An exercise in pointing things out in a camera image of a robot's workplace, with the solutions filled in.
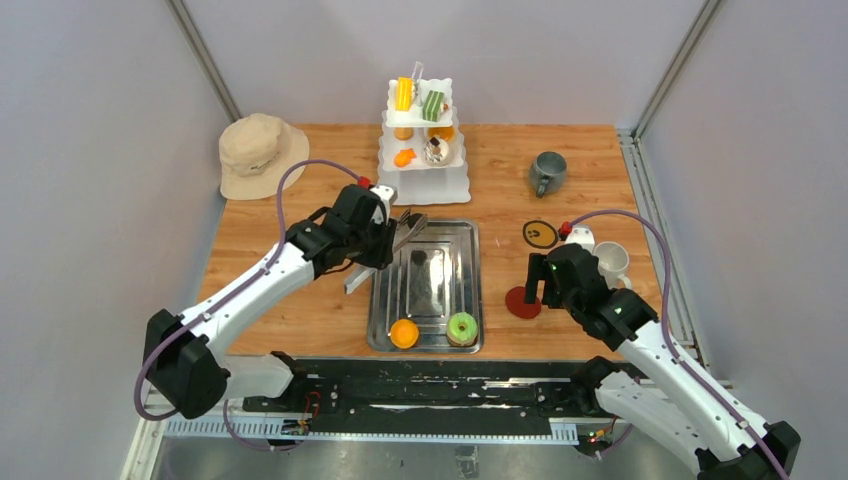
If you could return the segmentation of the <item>metal tongs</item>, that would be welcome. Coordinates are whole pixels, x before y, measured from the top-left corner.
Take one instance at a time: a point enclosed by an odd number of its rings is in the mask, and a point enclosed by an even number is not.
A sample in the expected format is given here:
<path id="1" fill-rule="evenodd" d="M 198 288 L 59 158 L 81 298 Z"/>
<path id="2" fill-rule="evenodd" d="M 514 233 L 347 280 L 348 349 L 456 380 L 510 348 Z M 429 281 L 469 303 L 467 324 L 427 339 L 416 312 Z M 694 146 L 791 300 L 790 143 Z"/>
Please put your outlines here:
<path id="1" fill-rule="evenodd" d="M 392 245 L 392 254 L 409 243 L 415 236 L 422 232 L 428 222 L 428 215 L 421 212 L 413 213 L 407 208 L 398 218 L 395 236 Z M 354 271 L 344 280 L 344 290 L 347 295 L 352 294 L 369 277 L 378 271 L 375 267 L 357 266 Z"/>

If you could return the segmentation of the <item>orange fish cookie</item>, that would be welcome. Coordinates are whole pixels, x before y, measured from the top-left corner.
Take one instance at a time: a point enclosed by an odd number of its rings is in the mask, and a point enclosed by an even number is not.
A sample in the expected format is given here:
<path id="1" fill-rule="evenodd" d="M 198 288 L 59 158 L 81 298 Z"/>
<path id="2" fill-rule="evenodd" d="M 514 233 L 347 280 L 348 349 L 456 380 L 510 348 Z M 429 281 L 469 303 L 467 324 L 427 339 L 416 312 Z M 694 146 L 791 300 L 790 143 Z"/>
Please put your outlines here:
<path id="1" fill-rule="evenodd" d="M 405 168 L 409 166 L 416 157 L 417 155 L 412 148 L 402 149 L 394 156 L 393 163 L 397 168 Z"/>

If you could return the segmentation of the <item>green glazed donut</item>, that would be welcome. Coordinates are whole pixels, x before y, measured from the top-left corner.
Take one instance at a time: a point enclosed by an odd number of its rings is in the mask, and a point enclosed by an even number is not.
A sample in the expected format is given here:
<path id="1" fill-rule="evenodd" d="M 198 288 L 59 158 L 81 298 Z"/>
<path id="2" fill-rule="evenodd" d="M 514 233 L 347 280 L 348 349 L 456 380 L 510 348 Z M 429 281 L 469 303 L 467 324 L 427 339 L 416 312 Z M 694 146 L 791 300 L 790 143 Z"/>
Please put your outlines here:
<path id="1" fill-rule="evenodd" d="M 472 345 L 479 334 L 479 325 L 474 316 L 467 312 L 453 314 L 446 324 L 446 337 L 451 345 Z"/>

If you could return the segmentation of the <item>tan round biscuit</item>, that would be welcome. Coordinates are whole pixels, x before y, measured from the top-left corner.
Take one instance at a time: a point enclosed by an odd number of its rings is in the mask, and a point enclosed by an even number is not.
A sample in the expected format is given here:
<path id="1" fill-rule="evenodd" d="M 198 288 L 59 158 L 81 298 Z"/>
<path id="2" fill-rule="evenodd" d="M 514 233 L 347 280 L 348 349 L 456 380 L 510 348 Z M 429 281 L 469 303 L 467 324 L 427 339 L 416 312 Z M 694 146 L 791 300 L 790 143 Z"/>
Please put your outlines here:
<path id="1" fill-rule="evenodd" d="M 399 141 L 408 141 L 414 137 L 415 132 L 410 127 L 399 127 L 393 130 L 393 135 Z"/>

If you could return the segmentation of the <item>white chocolate drizzle donut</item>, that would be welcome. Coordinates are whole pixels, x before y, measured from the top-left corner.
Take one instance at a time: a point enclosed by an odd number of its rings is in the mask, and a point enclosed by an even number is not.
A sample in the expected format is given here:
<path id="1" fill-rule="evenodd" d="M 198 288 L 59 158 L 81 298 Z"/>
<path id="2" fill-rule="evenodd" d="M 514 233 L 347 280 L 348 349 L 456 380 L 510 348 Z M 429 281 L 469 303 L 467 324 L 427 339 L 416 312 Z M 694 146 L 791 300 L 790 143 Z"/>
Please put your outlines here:
<path id="1" fill-rule="evenodd" d="M 432 167 L 444 167 L 451 161 L 450 144 L 440 136 L 430 137 L 424 145 L 423 159 Z"/>

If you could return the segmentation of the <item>orange glazed donut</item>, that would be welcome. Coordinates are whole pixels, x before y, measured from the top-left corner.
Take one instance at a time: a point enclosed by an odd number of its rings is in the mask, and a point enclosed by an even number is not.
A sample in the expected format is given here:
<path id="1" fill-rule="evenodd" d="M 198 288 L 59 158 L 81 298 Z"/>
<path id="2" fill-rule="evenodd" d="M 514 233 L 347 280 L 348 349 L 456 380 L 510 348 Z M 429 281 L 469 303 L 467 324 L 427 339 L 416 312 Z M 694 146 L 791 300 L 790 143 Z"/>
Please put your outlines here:
<path id="1" fill-rule="evenodd" d="M 427 130 L 428 137 L 438 137 L 445 142 L 450 142 L 456 134 L 456 130 L 453 126 L 445 126 L 445 127 L 433 127 Z"/>

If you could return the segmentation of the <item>green striped cake slice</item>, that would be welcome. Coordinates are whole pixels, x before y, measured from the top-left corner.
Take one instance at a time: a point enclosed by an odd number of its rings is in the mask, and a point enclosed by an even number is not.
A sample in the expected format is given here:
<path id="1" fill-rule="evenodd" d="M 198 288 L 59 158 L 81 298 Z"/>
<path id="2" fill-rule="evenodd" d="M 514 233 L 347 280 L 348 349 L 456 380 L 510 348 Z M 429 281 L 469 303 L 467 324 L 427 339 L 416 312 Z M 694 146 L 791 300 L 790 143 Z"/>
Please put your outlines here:
<path id="1" fill-rule="evenodd" d="M 443 111 L 444 93 L 438 90 L 428 92 L 422 109 L 422 119 L 428 122 L 437 122 Z"/>

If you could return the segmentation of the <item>yellow cake slice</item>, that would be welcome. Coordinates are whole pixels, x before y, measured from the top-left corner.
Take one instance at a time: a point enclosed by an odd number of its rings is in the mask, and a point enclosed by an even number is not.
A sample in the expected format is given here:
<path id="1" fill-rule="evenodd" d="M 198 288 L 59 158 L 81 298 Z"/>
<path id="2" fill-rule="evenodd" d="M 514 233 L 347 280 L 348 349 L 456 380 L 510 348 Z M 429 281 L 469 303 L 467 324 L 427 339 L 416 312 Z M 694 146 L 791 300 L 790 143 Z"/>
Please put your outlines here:
<path id="1" fill-rule="evenodd" d="M 415 82 L 409 77 L 399 77 L 395 90 L 395 110 L 408 112 L 414 103 L 416 94 Z"/>

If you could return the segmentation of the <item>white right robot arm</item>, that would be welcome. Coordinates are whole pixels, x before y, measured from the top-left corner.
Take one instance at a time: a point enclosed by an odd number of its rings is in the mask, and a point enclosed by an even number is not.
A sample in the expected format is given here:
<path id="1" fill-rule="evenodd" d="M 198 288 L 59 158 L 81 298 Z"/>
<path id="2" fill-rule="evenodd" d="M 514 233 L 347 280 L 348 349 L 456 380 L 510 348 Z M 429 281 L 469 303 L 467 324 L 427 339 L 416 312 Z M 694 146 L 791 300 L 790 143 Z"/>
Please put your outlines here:
<path id="1" fill-rule="evenodd" d="M 801 439 L 786 421 L 768 422 L 690 355 L 656 311 L 628 288 L 610 288 L 599 260 L 577 244 L 528 260 L 525 301 L 563 309 L 590 337 L 622 355 L 663 392 L 647 391 L 597 356 L 571 377 L 582 415 L 615 415 L 660 443 L 699 479 L 787 479 Z"/>

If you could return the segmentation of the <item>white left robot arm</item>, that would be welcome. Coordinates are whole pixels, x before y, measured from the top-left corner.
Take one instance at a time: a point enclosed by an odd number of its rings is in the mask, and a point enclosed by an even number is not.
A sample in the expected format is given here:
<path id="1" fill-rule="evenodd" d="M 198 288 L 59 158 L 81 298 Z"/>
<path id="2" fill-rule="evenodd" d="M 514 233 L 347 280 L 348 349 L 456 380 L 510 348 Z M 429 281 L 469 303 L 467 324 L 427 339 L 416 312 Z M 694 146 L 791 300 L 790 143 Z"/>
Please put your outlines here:
<path id="1" fill-rule="evenodd" d="M 345 186 L 335 203 L 285 229 L 255 265 L 207 300 L 179 314 L 161 310 L 147 325 L 142 372 L 173 406 L 196 419 L 225 400 L 267 397 L 298 411 L 306 386 L 284 355 L 230 356 L 241 334 L 286 296 L 347 261 L 384 268 L 393 260 L 397 191 Z"/>

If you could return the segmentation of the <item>red round coaster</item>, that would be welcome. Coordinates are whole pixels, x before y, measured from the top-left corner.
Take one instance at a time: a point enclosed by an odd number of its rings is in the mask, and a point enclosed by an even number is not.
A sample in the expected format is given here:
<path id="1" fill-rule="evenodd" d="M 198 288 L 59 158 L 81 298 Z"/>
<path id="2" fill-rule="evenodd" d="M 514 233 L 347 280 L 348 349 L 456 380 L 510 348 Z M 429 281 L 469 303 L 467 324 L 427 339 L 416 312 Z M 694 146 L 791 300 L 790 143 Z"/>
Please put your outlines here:
<path id="1" fill-rule="evenodd" d="M 504 302 L 507 310 L 520 319 L 534 319 L 541 313 L 541 303 L 535 298 L 530 303 L 525 302 L 526 288 L 516 286 L 505 295 Z"/>

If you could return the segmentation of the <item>white cup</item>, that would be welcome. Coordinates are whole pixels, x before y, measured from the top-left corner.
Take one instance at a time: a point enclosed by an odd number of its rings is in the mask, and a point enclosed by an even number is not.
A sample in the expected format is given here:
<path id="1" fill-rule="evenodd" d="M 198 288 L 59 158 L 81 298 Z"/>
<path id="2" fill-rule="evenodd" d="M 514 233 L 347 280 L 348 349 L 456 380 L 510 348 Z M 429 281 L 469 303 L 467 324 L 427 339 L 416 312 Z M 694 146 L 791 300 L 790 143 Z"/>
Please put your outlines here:
<path id="1" fill-rule="evenodd" d="M 598 259 L 599 273 L 608 288 L 632 288 L 628 277 L 630 257 L 622 245 L 611 241 L 600 242 L 595 246 L 593 254 Z"/>

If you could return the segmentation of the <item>metal tray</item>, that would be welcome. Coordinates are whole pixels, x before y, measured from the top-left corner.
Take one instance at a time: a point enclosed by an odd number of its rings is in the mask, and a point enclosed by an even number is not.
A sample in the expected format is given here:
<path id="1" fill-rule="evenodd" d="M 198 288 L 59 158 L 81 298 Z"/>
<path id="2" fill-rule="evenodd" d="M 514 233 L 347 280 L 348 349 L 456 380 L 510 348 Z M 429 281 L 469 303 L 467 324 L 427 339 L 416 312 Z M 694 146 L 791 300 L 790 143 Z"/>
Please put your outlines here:
<path id="1" fill-rule="evenodd" d="M 390 340 L 392 325 L 408 319 L 419 328 L 415 354 L 473 354 L 484 343 L 480 242 L 470 219 L 431 219 L 373 275 L 366 338 L 382 353 L 403 354 Z M 477 322 L 476 338 L 457 346 L 448 339 L 450 318 L 465 312 Z"/>

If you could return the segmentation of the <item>grey metal mug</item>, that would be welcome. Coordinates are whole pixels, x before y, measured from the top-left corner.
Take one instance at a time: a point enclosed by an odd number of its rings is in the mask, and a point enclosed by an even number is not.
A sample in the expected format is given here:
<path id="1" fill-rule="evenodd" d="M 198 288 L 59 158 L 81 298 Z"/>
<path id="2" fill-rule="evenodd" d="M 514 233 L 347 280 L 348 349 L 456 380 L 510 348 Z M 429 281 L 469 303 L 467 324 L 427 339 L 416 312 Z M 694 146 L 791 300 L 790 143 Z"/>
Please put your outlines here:
<path id="1" fill-rule="evenodd" d="M 540 153 L 528 171 L 528 182 L 536 198 L 543 198 L 562 189 L 567 173 L 567 162 L 557 152 Z"/>

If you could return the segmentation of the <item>beige bucket hat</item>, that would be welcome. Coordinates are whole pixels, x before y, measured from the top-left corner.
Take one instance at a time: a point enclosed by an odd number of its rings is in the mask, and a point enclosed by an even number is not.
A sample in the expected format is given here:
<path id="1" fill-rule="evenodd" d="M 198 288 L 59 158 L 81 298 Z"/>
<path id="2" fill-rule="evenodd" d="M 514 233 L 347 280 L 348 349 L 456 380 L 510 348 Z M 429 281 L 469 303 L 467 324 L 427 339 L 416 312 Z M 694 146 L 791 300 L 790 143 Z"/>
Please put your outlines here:
<path id="1" fill-rule="evenodd" d="M 229 125 L 218 140 L 220 193 L 227 200 L 276 195 L 286 171 L 310 157 L 306 134 L 279 117 L 253 113 Z"/>

